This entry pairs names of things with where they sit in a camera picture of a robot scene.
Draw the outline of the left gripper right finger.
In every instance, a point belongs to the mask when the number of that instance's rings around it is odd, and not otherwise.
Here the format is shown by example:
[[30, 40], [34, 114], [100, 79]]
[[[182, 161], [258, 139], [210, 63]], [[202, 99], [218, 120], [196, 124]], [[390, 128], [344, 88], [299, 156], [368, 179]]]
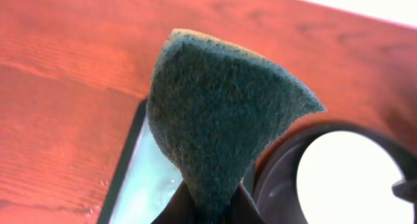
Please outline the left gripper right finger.
[[232, 196], [224, 214], [225, 224], [265, 224], [251, 201], [251, 197], [240, 184]]

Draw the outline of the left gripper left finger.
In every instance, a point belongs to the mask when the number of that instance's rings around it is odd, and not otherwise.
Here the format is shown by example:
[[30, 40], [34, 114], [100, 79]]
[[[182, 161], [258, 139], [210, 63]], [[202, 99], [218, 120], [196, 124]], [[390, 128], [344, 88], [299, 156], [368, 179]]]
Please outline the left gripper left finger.
[[152, 224], [196, 224], [194, 200], [185, 182]]

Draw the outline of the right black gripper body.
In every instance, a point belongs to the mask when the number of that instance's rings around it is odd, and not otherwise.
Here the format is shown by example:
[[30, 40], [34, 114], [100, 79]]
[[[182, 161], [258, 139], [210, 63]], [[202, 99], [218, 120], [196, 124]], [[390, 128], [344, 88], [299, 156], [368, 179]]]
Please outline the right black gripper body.
[[400, 180], [392, 185], [393, 194], [399, 199], [416, 203], [416, 179]]

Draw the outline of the mint green plate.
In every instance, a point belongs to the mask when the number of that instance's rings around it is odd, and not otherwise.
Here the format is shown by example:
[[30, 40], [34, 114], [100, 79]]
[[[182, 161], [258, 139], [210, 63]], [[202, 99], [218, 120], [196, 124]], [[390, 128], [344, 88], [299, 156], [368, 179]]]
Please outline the mint green plate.
[[296, 190], [308, 224], [413, 224], [413, 204], [392, 192], [404, 177], [374, 140], [336, 131], [318, 137], [304, 151]]

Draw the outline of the green scrubbing sponge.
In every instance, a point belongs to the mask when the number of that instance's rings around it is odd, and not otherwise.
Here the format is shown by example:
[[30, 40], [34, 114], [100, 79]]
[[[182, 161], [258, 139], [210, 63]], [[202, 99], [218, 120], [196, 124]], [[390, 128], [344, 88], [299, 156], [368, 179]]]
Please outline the green scrubbing sponge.
[[189, 29], [164, 42], [147, 100], [154, 140], [205, 218], [222, 215], [246, 171], [292, 123], [323, 111], [280, 65]]

